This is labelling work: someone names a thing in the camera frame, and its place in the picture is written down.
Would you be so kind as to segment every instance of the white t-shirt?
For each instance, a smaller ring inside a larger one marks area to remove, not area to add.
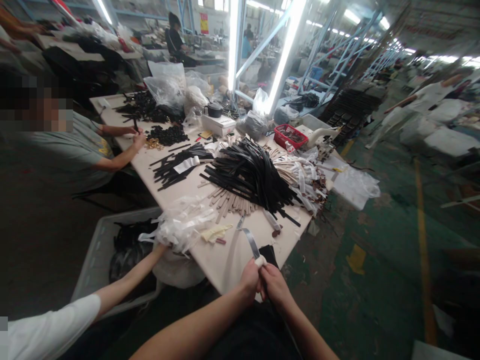
[[[406,107],[410,110],[425,114],[433,105],[438,104],[448,93],[453,91],[453,89],[453,86],[443,87],[440,82],[427,85],[414,94],[417,96],[417,99]]]
[[[92,294],[58,311],[8,323],[8,360],[53,360],[60,357],[93,323],[100,297]]]

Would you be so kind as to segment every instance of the plastic crate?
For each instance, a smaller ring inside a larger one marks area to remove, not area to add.
[[[75,300],[93,294],[97,290],[110,284],[110,260],[115,252],[114,236],[116,236],[120,230],[120,227],[115,223],[133,224],[158,218],[161,214],[162,210],[159,207],[150,207],[102,217],[96,224],[95,232],[93,233],[90,247],[86,253],[85,261],[83,262],[80,277],[76,282],[71,301],[74,302]],[[155,291],[115,306],[102,318],[122,313],[125,310],[150,302],[160,294],[163,286],[164,285],[157,280]]]
[[[300,142],[295,142],[293,141],[290,137],[285,136],[283,133],[286,134],[297,134],[299,138],[303,139]],[[303,135],[300,131],[298,131],[296,128],[289,124],[283,124],[280,126],[277,126],[275,128],[275,136],[273,138],[275,142],[280,145],[282,148],[286,149],[285,147],[285,142],[288,141],[290,144],[293,145],[295,149],[299,149],[302,147],[303,144],[305,144],[309,138]]]

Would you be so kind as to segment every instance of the white plastic crate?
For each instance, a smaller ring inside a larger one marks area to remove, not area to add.
[[[117,236],[120,230],[120,227],[115,223],[133,224],[148,219],[156,219],[161,214],[162,210],[159,207],[150,207],[102,217],[96,224],[95,232],[93,233],[90,247],[86,253],[85,261],[83,262],[80,277],[76,283],[71,301],[74,302],[75,300],[93,294],[110,283],[110,260],[115,253],[114,237]],[[159,295],[162,288],[163,284],[157,280],[155,291],[115,306],[107,312],[103,318],[148,303]]]

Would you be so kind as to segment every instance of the white box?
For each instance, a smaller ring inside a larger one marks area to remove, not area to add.
[[[222,138],[225,135],[230,134],[237,124],[235,120],[223,115],[220,117],[202,115],[201,122],[205,129],[212,131],[214,134]]]

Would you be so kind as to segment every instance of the gray t-shirt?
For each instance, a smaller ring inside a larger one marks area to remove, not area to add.
[[[46,182],[79,193],[99,188],[113,177],[92,168],[101,158],[114,157],[108,142],[95,130],[89,119],[73,112],[71,132],[15,132],[9,138],[21,159]]]

